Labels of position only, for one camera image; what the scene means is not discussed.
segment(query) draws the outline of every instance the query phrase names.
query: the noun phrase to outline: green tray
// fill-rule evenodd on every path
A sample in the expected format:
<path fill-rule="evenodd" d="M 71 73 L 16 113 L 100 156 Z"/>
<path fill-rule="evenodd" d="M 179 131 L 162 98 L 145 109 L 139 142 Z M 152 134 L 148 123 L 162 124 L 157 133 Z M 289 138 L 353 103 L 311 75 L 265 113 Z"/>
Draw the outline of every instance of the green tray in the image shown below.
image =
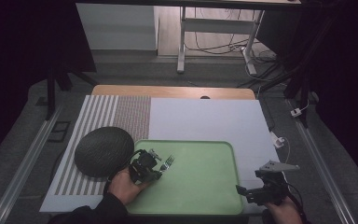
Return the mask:
<path fill-rule="evenodd" d="M 228 142 L 140 140 L 135 150 L 173 155 L 171 168 L 127 206 L 130 214 L 237 215 L 242 198 L 233 149 Z"/>

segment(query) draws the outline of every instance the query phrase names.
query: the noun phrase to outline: person's left hand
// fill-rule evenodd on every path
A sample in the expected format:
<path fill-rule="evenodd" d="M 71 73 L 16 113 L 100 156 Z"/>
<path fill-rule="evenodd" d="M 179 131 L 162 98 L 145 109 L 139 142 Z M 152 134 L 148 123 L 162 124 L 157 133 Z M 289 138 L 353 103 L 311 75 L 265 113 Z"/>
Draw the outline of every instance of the person's left hand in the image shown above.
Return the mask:
<path fill-rule="evenodd" d="M 108 192 L 115 195 L 126 205 L 132 202 L 143 189 L 147 188 L 148 183 L 134 184 L 130 178 L 129 168 L 118 172 L 109 185 Z"/>

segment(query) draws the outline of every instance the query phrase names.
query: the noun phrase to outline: person's hand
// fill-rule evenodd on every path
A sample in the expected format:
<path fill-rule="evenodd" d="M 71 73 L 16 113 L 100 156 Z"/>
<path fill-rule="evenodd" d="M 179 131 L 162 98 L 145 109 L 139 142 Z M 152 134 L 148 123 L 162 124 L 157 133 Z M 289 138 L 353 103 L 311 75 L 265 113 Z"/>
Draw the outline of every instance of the person's hand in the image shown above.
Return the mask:
<path fill-rule="evenodd" d="M 115 195 L 121 202 L 126 205 L 132 202 L 135 197 L 148 186 L 148 183 L 134 184 L 130 178 L 129 168 L 118 172 L 109 185 L 108 192 Z"/>
<path fill-rule="evenodd" d="M 297 207 L 290 198 L 286 197 L 279 206 L 274 203 L 265 203 L 264 205 L 277 224 L 302 224 Z"/>

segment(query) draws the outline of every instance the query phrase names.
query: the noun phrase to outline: metal fork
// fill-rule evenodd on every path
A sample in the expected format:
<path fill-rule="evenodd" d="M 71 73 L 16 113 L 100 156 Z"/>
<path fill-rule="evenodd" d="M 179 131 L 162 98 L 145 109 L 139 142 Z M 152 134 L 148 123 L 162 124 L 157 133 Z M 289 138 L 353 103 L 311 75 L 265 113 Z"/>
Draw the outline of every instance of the metal fork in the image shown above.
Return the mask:
<path fill-rule="evenodd" d="M 170 168 L 170 166 L 173 163 L 173 160 L 175 160 L 175 158 L 171 155 L 159 168 L 159 172 L 162 173 L 164 171 L 167 171 L 168 168 Z"/>

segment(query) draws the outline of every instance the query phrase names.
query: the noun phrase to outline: black sleeve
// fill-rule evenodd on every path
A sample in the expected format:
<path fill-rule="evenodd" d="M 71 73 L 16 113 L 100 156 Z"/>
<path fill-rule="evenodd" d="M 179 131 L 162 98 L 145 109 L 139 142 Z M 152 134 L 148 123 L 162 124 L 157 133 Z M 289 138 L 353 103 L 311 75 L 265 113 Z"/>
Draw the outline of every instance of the black sleeve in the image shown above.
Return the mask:
<path fill-rule="evenodd" d="M 126 216 L 124 204 L 113 194 L 106 194 L 94 210 L 88 206 L 78 207 L 71 213 L 55 216 L 48 224 L 122 223 Z"/>

